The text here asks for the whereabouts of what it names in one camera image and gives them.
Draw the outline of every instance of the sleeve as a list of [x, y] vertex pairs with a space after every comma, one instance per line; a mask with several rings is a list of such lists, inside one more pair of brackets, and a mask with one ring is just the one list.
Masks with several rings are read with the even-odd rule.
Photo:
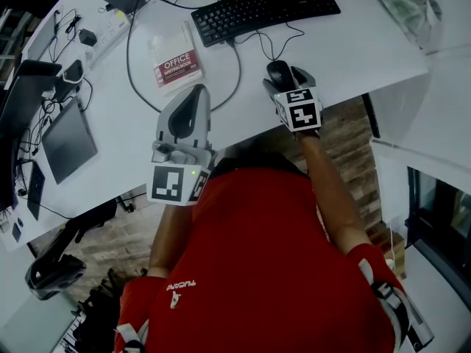
[[[138, 332], [149, 319], [150, 307], [166, 281], [160, 277], [139, 277], [128, 282], [121, 296], [118, 325], [129, 323]], [[116, 333], [115, 352], [122, 352], [123, 349], [124, 340], [119, 333]]]
[[381, 252], [378, 247], [368, 243], [363, 243], [352, 249], [347, 254], [347, 257], [356, 264], [359, 264], [363, 259], [366, 259], [372, 268], [374, 282], [387, 282], [404, 293], [403, 286], [400, 284], [394, 273], [392, 273], [391, 269], [389, 269], [386, 264], [386, 260], [384, 259], [383, 252]]

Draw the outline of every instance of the red shirt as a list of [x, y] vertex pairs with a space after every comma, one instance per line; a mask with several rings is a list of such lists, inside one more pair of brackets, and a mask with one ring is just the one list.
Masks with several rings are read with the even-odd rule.
[[[208, 182], [193, 223], [168, 279], [124, 289], [118, 325], [138, 331], [149, 319], [147, 353], [393, 351], [359, 261], [375, 281], [400, 285], [374, 246], [345, 257], [329, 243], [308, 179], [268, 168], [225, 174]], [[115, 352], [123, 348], [117, 335]]]

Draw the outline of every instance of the charger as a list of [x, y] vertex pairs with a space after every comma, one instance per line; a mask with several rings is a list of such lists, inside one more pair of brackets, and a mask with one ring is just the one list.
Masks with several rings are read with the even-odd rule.
[[95, 33], [87, 29], [80, 30], [79, 40], [81, 44], [85, 44], [86, 46], [90, 46], [90, 47], [95, 46], [95, 43], [98, 42], [98, 40], [96, 39]]

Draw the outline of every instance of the white desk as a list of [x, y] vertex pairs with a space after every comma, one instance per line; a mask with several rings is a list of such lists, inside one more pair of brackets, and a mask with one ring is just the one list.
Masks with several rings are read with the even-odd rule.
[[[342, 11], [340, 15], [293, 23], [306, 35], [292, 40], [281, 57], [316, 77], [325, 107], [427, 72], [420, 51], [409, 44], [378, 0], [336, 1]], [[215, 0], [179, 0], [179, 4], [190, 7], [212, 2]], [[60, 0], [49, 14], [61, 5], [64, 13], [77, 9], [82, 16], [78, 28], [95, 30], [102, 20], [97, 8], [105, 3], [102, 0]], [[205, 48], [190, 13], [154, 0], [139, 12], [135, 22], [130, 49], [133, 79], [142, 94], [160, 108], [165, 107], [169, 98], [160, 96], [147, 41], [152, 33], [165, 30], [172, 22], [191, 23], [205, 74], [203, 82], [210, 91], [213, 106], [229, 95], [236, 82], [237, 65], [233, 50], [225, 44]], [[294, 34], [285, 25], [273, 26], [263, 32], [272, 38], [277, 53], [285, 40]], [[62, 37], [57, 44], [58, 49], [63, 47], [64, 40]], [[93, 84], [93, 100], [85, 115], [98, 154], [60, 185], [55, 184], [43, 151], [35, 156], [46, 176], [42, 203], [63, 215], [77, 216], [146, 181], [158, 114], [146, 106], [130, 87], [125, 48], [123, 37], [113, 52], [87, 74]], [[59, 63], [68, 66], [84, 50], [78, 41], [72, 43]], [[275, 108], [261, 84], [269, 61], [261, 51], [259, 40], [252, 38], [238, 46], [238, 50], [242, 61], [241, 86], [233, 99], [211, 117], [209, 139], [216, 150], [280, 125]], [[47, 52], [43, 60], [49, 60]], [[80, 94], [85, 101], [88, 93], [88, 86], [84, 83]], [[24, 170], [28, 177], [29, 168], [24, 166]], [[19, 243], [14, 241], [11, 230], [2, 235], [9, 250], [64, 222], [42, 208], [40, 219], [36, 221], [26, 208], [25, 200], [20, 200], [14, 214], [21, 216], [24, 228], [21, 229]]]

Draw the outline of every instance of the plastic bag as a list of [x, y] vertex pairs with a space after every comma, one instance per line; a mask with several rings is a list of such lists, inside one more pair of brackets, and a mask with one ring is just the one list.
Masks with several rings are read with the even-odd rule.
[[426, 49], [432, 28], [442, 19], [442, 10], [435, 0], [380, 0], [391, 13], [406, 37]]

